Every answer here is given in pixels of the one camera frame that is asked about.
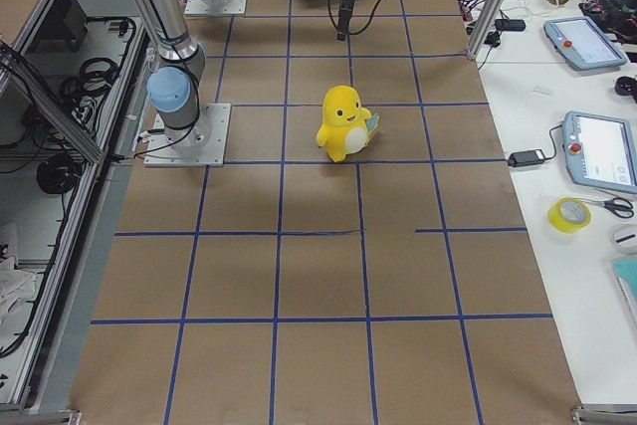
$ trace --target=metal mounting plate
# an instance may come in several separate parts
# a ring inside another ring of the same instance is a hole
[[[228,137],[228,125],[230,123],[230,104],[207,104],[201,109],[199,121],[210,124],[210,139],[201,148],[192,152],[192,155],[183,156],[190,152],[179,151],[167,147],[145,155],[143,163],[149,167],[183,167],[183,166],[223,166],[223,157],[226,152],[226,139]],[[153,128],[163,128],[163,121],[159,115],[155,118]],[[148,149],[161,148],[168,144],[166,136],[157,134],[150,138]]]
[[[188,0],[184,15],[186,17],[223,17],[244,15],[248,0],[232,0],[220,8],[212,8],[202,0]]]

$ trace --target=white table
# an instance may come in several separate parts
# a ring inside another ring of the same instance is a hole
[[[521,2],[508,0],[504,8]],[[550,18],[580,16],[577,1],[545,17],[525,18],[528,29],[507,33],[480,74],[505,153],[541,148],[550,155],[548,131],[570,110],[628,119],[637,132],[637,105],[613,91],[615,80],[637,74],[635,64],[582,73],[567,65],[545,38]],[[529,0],[532,12],[551,9],[545,0]],[[481,50],[480,65],[488,47]],[[559,131],[555,135],[561,146]],[[547,221],[548,209],[564,196],[603,198],[592,188],[570,181],[563,153],[544,165],[512,169],[512,179],[529,228],[533,250],[559,330],[564,352],[583,404],[637,404],[637,327],[632,322],[611,271],[621,257],[610,242],[622,221],[591,207],[593,221],[566,235]]]

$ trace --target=black scissors handle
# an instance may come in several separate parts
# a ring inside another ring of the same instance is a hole
[[[622,219],[632,218],[635,215],[632,203],[619,196],[604,201],[604,208]]]

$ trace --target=stuffed animal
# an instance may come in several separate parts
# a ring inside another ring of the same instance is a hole
[[[317,133],[317,145],[327,150],[335,163],[348,154],[367,146],[378,125],[378,115],[363,107],[358,92],[339,85],[329,89],[322,103],[322,125]]]

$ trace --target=yellow plush toy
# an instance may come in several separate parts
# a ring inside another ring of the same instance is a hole
[[[358,92],[339,85],[325,94],[317,145],[327,150],[333,162],[339,163],[348,154],[365,148],[377,125],[378,115],[372,116],[371,111],[362,106]]]

